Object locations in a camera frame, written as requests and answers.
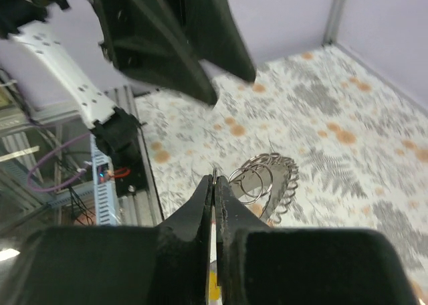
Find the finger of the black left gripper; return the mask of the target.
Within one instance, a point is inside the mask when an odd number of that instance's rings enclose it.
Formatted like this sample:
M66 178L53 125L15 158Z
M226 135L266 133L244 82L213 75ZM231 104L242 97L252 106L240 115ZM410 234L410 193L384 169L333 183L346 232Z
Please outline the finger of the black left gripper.
M218 96L165 0L95 0L104 57L126 77L184 93Z
M256 69L231 14L228 0L166 0L200 60L248 83Z

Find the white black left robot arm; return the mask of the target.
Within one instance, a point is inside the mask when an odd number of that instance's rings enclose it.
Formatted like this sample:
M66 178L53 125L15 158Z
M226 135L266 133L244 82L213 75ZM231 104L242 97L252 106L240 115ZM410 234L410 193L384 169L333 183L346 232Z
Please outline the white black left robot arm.
M88 0L103 34L103 56L127 78L178 91L214 106L218 95L201 61L243 81L256 70L235 25L228 0ZM97 181L115 180L118 191L148 187L138 119L97 89L61 43L51 36L47 8L68 0L1 0L1 38L22 45L69 92L97 147L112 168Z

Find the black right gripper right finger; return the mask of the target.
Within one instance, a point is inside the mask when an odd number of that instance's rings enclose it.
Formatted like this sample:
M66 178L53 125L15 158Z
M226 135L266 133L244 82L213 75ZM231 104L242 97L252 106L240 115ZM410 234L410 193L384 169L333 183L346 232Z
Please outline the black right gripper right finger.
M224 304L416 304L392 243L368 228L272 228L213 188Z

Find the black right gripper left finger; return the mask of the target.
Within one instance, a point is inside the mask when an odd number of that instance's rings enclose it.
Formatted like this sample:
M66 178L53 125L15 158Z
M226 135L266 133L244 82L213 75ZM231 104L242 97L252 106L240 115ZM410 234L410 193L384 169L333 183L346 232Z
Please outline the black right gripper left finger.
M50 227L30 235L2 304L206 304L213 178L154 227Z

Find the floral tablecloth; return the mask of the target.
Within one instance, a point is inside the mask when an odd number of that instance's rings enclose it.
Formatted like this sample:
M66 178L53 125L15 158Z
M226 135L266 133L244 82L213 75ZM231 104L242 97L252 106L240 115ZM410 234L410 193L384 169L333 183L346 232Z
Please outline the floral tablecloth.
M216 107L169 92L137 99L163 215L203 175L279 153L299 167L296 199L269 225L370 227L394 244L427 303L427 114L336 47L262 64L256 83L213 81Z

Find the yellow key tag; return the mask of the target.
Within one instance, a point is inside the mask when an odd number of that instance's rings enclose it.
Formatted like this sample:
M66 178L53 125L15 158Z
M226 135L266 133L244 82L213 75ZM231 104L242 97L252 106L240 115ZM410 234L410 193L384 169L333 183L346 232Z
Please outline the yellow key tag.
M222 305L221 288L217 284L217 272L213 270L209 272L208 304Z

